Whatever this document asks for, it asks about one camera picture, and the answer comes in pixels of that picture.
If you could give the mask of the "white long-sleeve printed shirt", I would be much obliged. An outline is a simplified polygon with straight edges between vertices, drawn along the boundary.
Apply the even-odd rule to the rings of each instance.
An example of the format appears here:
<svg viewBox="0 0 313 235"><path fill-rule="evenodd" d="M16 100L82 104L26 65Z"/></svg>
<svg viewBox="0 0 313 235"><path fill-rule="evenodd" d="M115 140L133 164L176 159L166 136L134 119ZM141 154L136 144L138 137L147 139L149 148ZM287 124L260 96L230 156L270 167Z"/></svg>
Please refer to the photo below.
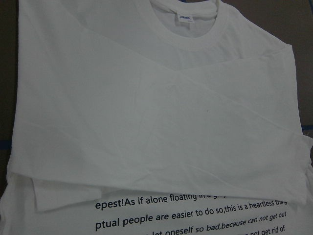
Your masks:
<svg viewBox="0 0 313 235"><path fill-rule="evenodd" d="M220 0L21 0L3 235L310 235L292 46Z"/></svg>

